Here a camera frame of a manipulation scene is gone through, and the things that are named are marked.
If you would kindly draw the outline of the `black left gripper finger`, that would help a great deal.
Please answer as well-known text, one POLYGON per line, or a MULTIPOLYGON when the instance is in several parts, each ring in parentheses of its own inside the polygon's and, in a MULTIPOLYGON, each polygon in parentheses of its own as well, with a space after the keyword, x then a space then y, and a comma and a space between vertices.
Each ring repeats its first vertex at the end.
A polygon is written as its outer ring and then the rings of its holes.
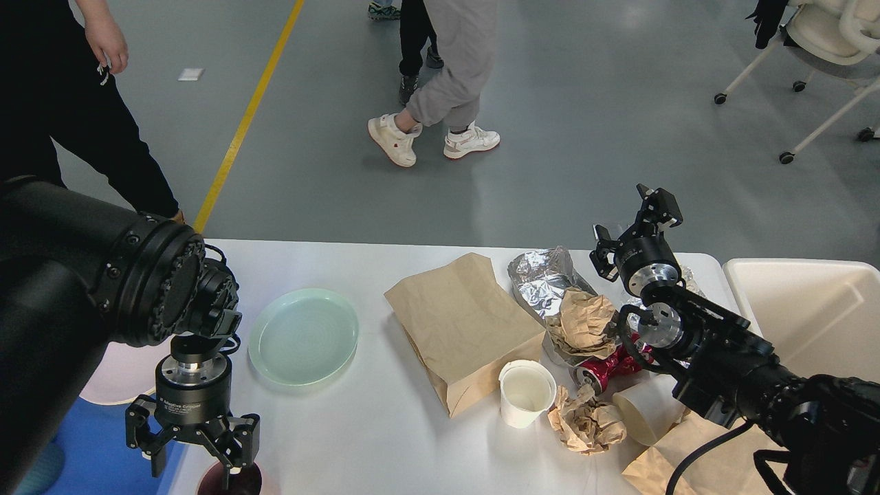
POLYGON ((196 443, 218 460, 224 475, 237 475, 254 464, 260 449, 261 417, 223 415, 194 425, 196 443))
POLYGON ((145 459, 151 462, 151 476, 160 477, 166 469, 164 446, 180 433, 180 426, 160 423, 158 433, 151 432, 149 419, 156 413, 156 401, 148 395, 138 395, 125 411, 126 444, 131 449, 140 449, 145 459))

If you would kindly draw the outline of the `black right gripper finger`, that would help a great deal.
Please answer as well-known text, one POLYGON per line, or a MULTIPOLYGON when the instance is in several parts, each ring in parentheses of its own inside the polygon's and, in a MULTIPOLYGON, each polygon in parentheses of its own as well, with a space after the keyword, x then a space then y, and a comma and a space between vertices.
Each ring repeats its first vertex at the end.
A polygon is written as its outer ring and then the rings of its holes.
POLYGON ((642 183, 638 183, 636 188, 642 205, 629 228, 631 238, 662 237, 666 230, 682 224, 684 217, 672 193, 663 188, 649 188, 642 183))
POLYGON ((622 247, 619 239, 613 239, 608 229, 596 223, 593 226, 597 245, 590 253, 590 260, 600 278, 615 282, 619 278, 619 269, 614 262, 614 254, 622 247))

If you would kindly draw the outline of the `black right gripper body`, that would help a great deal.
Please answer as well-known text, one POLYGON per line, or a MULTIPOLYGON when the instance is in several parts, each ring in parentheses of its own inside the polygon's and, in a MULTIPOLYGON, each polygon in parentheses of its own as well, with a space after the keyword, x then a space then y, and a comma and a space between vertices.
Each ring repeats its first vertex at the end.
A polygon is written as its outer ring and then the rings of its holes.
POLYGON ((681 280, 678 260, 663 235, 629 239, 616 251, 613 260, 631 296, 640 297, 644 288, 654 282, 679 284, 681 280))

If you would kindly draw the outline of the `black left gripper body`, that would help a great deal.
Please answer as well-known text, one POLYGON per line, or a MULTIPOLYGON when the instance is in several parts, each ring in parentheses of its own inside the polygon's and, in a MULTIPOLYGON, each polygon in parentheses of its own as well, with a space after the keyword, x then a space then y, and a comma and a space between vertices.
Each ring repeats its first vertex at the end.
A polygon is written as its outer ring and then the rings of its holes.
POLYGON ((163 427, 200 425, 232 416, 232 361, 217 354, 198 364, 169 355, 156 368, 156 410, 163 427))

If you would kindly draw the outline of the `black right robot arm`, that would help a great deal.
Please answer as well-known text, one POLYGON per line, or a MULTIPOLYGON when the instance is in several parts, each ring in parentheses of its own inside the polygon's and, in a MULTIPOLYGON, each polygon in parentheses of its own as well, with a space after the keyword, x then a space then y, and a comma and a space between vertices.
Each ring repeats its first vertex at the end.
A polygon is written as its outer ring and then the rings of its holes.
POLYGON ((702 454, 757 426, 780 446, 753 455, 773 494, 877 494, 877 383, 790 373, 748 320, 688 291, 664 239, 683 219, 676 198, 637 189, 635 222, 618 239, 597 225, 590 254, 601 278, 641 300, 619 310, 620 341, 644 369, 673 376, 676 400, 728 429, 676 467, 666 493, 702 454))

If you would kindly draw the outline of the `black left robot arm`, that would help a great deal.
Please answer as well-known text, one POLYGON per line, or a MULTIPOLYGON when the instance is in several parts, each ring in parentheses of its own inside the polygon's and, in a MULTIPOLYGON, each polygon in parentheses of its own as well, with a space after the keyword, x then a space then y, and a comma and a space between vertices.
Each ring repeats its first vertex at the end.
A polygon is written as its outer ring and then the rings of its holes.
POLYGON ((31 176, 2 183, 3 494, 32 469, 110 342, 167 340, 156 394, 126 409, 126 444, 153 476, 169 442, 203 447, 222 492, 260 491, 260 417, 230 410, 238 283, 207 249, 158 215, 31 176))

